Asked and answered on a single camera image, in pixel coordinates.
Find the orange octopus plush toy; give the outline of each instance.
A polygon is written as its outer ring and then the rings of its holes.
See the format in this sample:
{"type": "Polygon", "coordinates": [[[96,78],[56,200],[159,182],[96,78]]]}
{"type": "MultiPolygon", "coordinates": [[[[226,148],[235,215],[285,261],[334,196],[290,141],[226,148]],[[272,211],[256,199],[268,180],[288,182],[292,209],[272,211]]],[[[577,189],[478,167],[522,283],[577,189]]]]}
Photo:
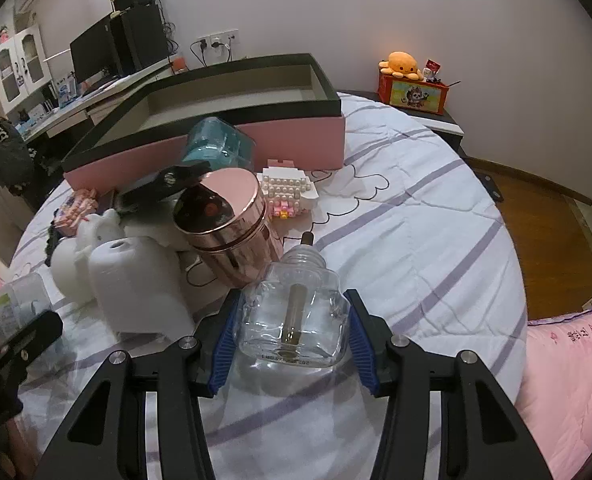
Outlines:
{"type": "Polygon", "coordinates": [[[416,60],[407,52],[392,52],[387,61],[381,61],[380,72],[394,77],[406,77],[412,81],[422,81],[423,74],[418,69],[416,60]]]}

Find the white quilt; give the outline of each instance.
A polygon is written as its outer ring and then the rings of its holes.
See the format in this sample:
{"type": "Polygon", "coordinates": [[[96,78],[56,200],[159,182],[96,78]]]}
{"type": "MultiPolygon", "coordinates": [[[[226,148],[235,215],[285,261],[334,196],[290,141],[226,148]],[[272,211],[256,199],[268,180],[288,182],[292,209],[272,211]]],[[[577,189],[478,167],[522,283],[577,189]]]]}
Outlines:
{"type": "MultiPolygon", "coordinates": [[[[368,310],[395,333],[432,352],[476,351],[514,400],[525,362],[525,295],[514,246],[500,213],[471,170],[438,136],[383,104],[342,94],[345,167],[313,172],[321,199],[312,217],[279,223],[285,246],[313,232],[343,288],[356,288],[368,310]]],[[[43,451],[62,418],[113,349],[133,356],[169,342],[151,335],[118,341],[95,305],[66,304],[44,259],[46,230],[69,191],[63,183],[31,222],[12,272],[37,270],[64,320],[70,363],[21,389],[18,417],[43,451]]],[[[197,316],[219,302],[198,305],[197,316]]],[[[386,399],[373,399],[349,359],[333,370],[250,366],[237,354],[215,399],[201,399],[216,478],[367,479],[386,399]]],[[[148,396],[148,471],[160,478],[155,394],[148,396]]],[[[436,478],[439,396],[432,394],[425,477],[436,478]]]]}

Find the white cabinet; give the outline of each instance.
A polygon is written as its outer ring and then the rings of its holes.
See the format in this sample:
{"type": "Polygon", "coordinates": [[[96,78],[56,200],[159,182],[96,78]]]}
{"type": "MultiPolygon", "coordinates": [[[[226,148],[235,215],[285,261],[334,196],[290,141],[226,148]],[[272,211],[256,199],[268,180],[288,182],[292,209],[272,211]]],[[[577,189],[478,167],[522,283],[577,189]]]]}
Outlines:
{"type": "Polygon", "coordinates": [[[38,26],[0,44],[0,103],[4,113],[52,79],[38,26]]]}

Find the glass bottle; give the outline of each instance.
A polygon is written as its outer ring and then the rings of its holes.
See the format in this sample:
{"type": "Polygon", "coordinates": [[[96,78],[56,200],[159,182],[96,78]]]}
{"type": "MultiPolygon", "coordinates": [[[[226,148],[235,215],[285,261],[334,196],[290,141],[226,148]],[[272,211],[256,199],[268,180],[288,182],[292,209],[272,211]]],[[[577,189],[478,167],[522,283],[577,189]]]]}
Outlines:
{"type": "Polygon", "coordinates": [[[349,302],[306,232],[280,262],[269,264],[245,297],[234,336],[244,354],[307,367],[337,363],[348,341],[349,302]]]}

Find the computer monitor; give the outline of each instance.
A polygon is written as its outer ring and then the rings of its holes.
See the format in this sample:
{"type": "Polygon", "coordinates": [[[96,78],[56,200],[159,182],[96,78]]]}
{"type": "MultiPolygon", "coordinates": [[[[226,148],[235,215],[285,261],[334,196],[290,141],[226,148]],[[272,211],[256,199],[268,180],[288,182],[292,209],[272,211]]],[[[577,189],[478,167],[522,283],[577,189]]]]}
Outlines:
{"type": "Polygon", "coordinates": [[[82,83],[101,70],[111,76],[118,75],[116,62],[112,54],[112,35],[109,28],[108,14],[70,44],[71,60],[74,63],[76,80],[82,83]]]}

